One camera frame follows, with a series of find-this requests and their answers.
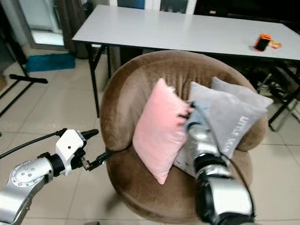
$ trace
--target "round armchair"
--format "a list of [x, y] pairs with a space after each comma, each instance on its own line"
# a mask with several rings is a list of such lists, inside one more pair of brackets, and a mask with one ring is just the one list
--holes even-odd
[[[180, 98], [188, 100], [191, 81], [210, 87], [214, 76], [255, 91], [232, 67], [208, 56], [184, 51], [141, 55], [117, 70], [109, 81], [101, 105], [101, 131], [106, 149], [120, 152], [107, 161], [107, 170], [123, 202], [140, 216], [162, 223], [199, 219], [195, 214], [194, 178], [173, 166], [165, 184], [160, 185], [136, 154], [132, 137], [159, 78], [165, 78]], [[262, 141], [267, 127], [264, 116], [246, 133], [234, 153], [233, 160], [248, 184], [252, 181], [248, 150]]]

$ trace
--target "light gray pillow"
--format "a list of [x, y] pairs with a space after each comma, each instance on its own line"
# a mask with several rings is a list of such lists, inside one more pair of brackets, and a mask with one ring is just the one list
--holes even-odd
[[189, 100], [209, 104], [209, 121], [220, 150], [230, 158], [244, 134], [267, 112], [265, 108], [242, 102], [232, 94], [195, 82], [191, 82]]
[[247, 87], [227, 83], [217, 77], [212, 78], [211, 88], [233, 94], [242, 102], [246, 102], [257, 107], [267, 108], [273, 103], [273, 99], [271, 98], [259, 95]]

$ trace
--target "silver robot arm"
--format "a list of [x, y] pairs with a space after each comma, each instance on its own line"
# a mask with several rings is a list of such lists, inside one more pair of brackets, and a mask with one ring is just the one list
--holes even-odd
[[53, 167], [44, 157], [13, 169], [0, 192], [0, 225], [21, 224], [34, 195], [52, 180]]
[[229, 171], [207, 119], [187, 121], [186, 128], [185, 150], [196, 173], [197, 215], [212, 225], [254, 225], [251, 193]]
[[82, 133], [66, 130], [57, 141], [52, 156], [47, 152], [36, 160], [16, 166], [0, 192], [0, 225], [20, 225], [34, 195], [53, 177], [68, 176], [81, 166], [90, 171], [103, 164], [112, 153], [104, 153], [92, 163], [83, 157], [86, 140], [98, 133], [95, 129]]

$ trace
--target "orange object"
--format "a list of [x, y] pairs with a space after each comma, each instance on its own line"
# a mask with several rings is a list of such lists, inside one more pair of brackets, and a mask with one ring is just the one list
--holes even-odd
[[269, 34], [261, 34], [256, 41], [254, 48], [263, 52], [271, 40], [272, 38]]
[[277, 41], [271, 40], [270, 43], [269, 43], [269, 46], [272, 47], [272, 48], [277, 49], [277, 48], [281, 47], [282, 44], [277, 42]]

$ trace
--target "blue cloth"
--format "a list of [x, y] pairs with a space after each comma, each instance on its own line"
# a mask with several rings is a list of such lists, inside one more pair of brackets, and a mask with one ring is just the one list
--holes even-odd
[[210, 116], [209, 103], [197, 100], [197, 101], [193, 101], [193, 104], [194, 104], [195, 108], [193, 110], [192, 115], [187, 120], [185, 127], [184, 127], [186, 133], [188, 133], [188, 126], [190, 123], [200, 123], [200, 124], [203, 124], [204, 126], [206, 126], [206, 120], [205, 120], [204, 116], [206, 118], [208, 118]]
[[75, 57], [71, 54], [32, 55], [26, 63], [27, 72], [74, 69]]

